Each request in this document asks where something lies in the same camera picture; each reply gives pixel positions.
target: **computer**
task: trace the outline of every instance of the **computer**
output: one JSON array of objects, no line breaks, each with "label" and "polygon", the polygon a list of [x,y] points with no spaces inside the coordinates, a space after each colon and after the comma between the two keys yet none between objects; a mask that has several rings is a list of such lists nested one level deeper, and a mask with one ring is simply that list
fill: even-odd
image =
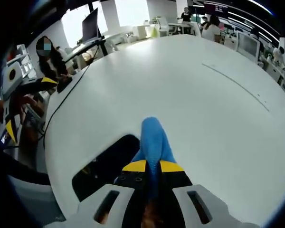
[{"label": "computer", "polygon": [[239,31],[237,31],[237,41],[236,51],[257,63],[261,45],[260,41]]},{"label": "computer", "polygon": [[97,25],[98,9],[93,10],[82,22],[82,41],[87,42],[101,38]]}]

